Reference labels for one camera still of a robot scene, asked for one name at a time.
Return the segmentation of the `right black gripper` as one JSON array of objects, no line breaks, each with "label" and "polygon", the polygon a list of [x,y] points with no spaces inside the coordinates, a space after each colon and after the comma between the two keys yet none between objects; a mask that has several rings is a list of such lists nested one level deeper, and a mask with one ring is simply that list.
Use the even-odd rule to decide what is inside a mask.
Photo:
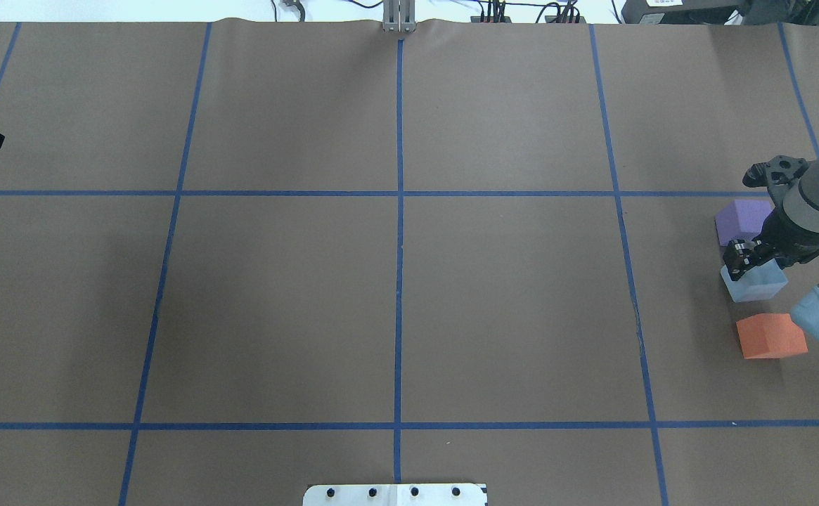
[{"label": "right black gripper", "polygon": [[734,239],[727,244],[729,276],[743,276],[757,266],[775,260],[782,269],[807,264],[819,256],[819,233],[809,231],[785,213],[783,199],[789,190],[798,190],[800,178],[810,167],[804,158],[776,156],[750,166],[742,183],[746,187],[766,187],[773,211],[753,240]]}]

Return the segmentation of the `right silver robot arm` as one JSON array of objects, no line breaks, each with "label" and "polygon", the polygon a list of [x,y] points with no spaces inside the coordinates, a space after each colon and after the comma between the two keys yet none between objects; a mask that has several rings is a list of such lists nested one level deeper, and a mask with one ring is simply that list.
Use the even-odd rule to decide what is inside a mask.
[{"label": "right silver robot arm", "polygon": [[[819,157],[776,156],[753,164],[742,182],[765,187],[773,208],[759,233],[728,241],[720,273],[733,302],[769,300],[785,284],[786,268],[819,257]],[[819,282],[789,316],[819,342]]]}]

